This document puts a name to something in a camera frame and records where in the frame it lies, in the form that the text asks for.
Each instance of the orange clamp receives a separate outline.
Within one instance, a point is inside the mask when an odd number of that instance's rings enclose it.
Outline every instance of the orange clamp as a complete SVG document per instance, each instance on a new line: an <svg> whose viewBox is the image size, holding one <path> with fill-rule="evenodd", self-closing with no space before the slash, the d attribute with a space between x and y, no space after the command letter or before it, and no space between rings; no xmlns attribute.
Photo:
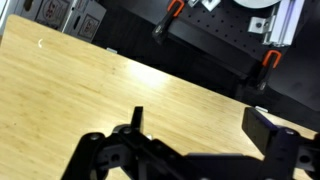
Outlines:
<svg viewBox="0 0 320 180"><path fill-rule="evenodd" d="M172 6L174 5L174 3L179 2L180 3L180 7L179 9L174 13L173 17L177 17L179 15L179 13L181 12L182 8L184 7L184 2L183 0L172 0L170 5L168 6L168 11L171 10Z"/></svg>
<svg viewBox="0 0 320 180"><path fill-rule="evenodd" d="M277 56L276 61L275 61L274 64L273 64L273 68L276 68L277 65L279 64L279 61L280 61L281 56L282 56L282 54L281 54L279 51L277 51L277 50L269 50L269 51L267 52L266 56L264 57L263 61L262 61L262 65L263 65L264 67L267 67L271 55Z"/></svg>

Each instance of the wooden table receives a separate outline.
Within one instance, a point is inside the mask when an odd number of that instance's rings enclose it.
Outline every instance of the wooden table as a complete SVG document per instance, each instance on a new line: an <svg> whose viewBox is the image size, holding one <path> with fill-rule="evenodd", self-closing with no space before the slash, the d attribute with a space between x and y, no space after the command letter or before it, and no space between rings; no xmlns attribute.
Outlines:
<svg viewBox="0 0 320 180"><path fill-rule="evenodd" d="M262 158L241 130L245 104L17 16L1 43L0 97L0 179L59 179L82 135L108 136L135 106L144 106L144 133L182 154Z"/></svg>

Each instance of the pegboard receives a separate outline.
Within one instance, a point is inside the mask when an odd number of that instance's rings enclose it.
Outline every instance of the pegboard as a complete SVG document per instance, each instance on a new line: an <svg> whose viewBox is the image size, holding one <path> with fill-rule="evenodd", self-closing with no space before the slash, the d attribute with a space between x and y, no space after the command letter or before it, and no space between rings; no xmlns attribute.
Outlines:
<svg viewBox="0 0 320 180"><path fill-rule="evenodd" d="M312 6L316 0L306 0L300 17L299 32L312 13ZM201 3L191 8L186 5L179 15L179 19L200 28L201 30L220 38L232 46L244 51L251 57L262 61L264 54L270 49L276 49L285 54L289 47L276 48L262 45L263 35L249 33L248 27L251 17L270 17L272 7L264 9L244 8L232 0L222 1L213 11L209 12Z"/></svg>

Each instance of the black pegboard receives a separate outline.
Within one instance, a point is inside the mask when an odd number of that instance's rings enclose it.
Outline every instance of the black pegboard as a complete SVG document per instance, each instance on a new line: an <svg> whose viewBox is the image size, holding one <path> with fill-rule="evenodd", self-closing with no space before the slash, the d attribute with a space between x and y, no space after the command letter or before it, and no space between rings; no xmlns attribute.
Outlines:
<svg viewBox="0 0 320 180"><path fill-rule="evenodd" d="M310 16L313 3L316 0L306 0L298 24L299 32ZM251 57L262 60L270 49L277 49L285 54L289 47L276 48L262 45L263 35L247 31L251 17L270 17L272 7L264 9L244 8L232 0L222 1L213 11L209 12L201 3L191 8L186 5L179 15L179 19L200 28L201 30L220 38L232 46L244 51Z"/></svg>

